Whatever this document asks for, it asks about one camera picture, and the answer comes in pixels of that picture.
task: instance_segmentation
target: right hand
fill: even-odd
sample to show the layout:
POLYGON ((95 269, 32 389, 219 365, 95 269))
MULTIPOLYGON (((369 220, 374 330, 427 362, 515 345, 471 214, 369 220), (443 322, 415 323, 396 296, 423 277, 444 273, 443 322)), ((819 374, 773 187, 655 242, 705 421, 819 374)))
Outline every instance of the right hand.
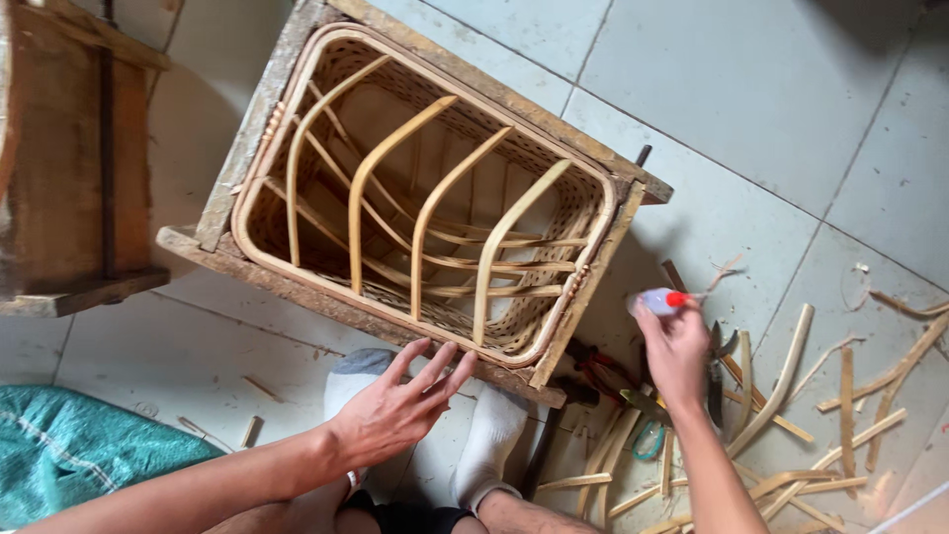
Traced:
POLYGON ((686 302, 676 315, 659 319, 638 301, 633 316, 646 341, 649 372, 670 413, 701 409, 709 334, 698 305, 686 302))

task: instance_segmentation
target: leg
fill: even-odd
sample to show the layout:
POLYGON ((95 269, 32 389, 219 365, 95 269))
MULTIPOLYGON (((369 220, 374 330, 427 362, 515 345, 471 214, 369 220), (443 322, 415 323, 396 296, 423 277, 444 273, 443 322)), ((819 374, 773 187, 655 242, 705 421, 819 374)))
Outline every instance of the leg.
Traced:
POLYGON ((527 418, 524 399, 485 386, 474 407, 468 442, 452 477, 451 490, 458 506, 473 511, 493 534, 598 532, 582 521, 524 501, 516 489, 501 482, 504 463, 527 418))
MULTIPOLYGON (((338 361, 326 379, 324 419, 335 416, 353 395, 379 378, 394 356, 392 351, 362 349, 338 361)), ((360 469, 360 476, 364 476, 365 471, 365 468, 360 469)), ((343 476, 292 501, 237 514, 206 534, 378 534, 379 526, 368 513, 354 509, 337 513, 350 488, 349 477, 343 476)))
POLYGON ((477 517, 488 532, 519 534, 521 532, 555 532, 558 534, 595 534, 592 525, 575 517, 558 514, 542 506, 495 489, 481 500, 477 517))

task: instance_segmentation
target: glue bottle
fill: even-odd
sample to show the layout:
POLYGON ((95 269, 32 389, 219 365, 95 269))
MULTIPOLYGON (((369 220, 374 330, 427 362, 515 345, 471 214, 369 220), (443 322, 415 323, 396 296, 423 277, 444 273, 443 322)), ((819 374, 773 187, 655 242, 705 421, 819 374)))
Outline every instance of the glue bottle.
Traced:
POLYGON ((673 315, 689 300, 699 299, 701 297, 703 296, 689 295, 680 291, 660 287, 643 291, 638 295, 629 296, 629 298, 626 299, 626 310, 630 315, 633 315, 636 300, 641 298, 642 304, 645 305, 646 308, 649 308, 656 316, 662 317, 673 315))

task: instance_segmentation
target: foot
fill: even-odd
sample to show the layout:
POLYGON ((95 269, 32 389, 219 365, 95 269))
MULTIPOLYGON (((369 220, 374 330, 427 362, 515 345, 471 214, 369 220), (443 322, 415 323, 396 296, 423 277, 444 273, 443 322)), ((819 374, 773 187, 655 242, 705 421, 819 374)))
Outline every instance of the foot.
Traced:
MULTIPOLYGON (((323 392, 324 421, 336 416, 349 399, 382 376, 396 354, 386 349, 359 349, 333 365, 323 392)), ((359 489, 371 466, 349 471, 350 495, 359 489)))
POLYGON ((468 442, 452 475, 450 489, 458 507, 477 515, 481 499, 493 489, 518 498, 513 487, 501 482, 504 463, 528 419, 528 403, 521 397, 485 384, 472 416, 468 442))

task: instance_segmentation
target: metal rod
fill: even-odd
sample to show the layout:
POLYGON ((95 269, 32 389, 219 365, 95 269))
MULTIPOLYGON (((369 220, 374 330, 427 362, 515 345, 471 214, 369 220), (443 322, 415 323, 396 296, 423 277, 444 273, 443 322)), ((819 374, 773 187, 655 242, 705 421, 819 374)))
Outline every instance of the metal rod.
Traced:
MULTIPOLYGON (((99 18, 115 27, 112 0, 99 3, 99 18)), ((99 167, 102 182, 102 277, 110 280, 116 274, 116 205, 115 205, 115 131, 113 123, 112 49, 99 50, 99 167)))

